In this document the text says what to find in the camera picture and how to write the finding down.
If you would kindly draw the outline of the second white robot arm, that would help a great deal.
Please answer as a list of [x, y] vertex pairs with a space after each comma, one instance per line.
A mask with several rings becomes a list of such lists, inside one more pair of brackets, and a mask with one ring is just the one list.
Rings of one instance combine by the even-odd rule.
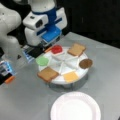
[[13, 0], [18, 4], [29, 4], [31, 11], [21, 19], [20, 14], [0, 2], [0, 47], [14, 70], [27, 63], [27, 58], [16, 37], [9, 33], [21, 23], [25, 26], [25, 37], [31, 47], [46, 47], [57, 40], [67, 26], [63, 7], [57, 8], [54, 0]]

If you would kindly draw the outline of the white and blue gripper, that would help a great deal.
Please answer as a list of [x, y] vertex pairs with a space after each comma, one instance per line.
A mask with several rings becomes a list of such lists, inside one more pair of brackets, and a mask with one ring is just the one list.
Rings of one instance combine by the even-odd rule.
[[46, 12], [30, 12], [23, 20], [25, 37], [31, 46], [48, 46], [59, 38], [66, 27], [64, 8]]

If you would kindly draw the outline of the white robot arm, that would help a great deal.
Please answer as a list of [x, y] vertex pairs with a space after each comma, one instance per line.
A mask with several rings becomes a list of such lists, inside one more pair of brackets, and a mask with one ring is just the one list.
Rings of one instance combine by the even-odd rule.
[[62, 34], [67, 26], [63, 7], [56, 8], [54, 0], [29, 0], [30, 13], [24, 18], [25, 36], [31, 46], [47, 46]]

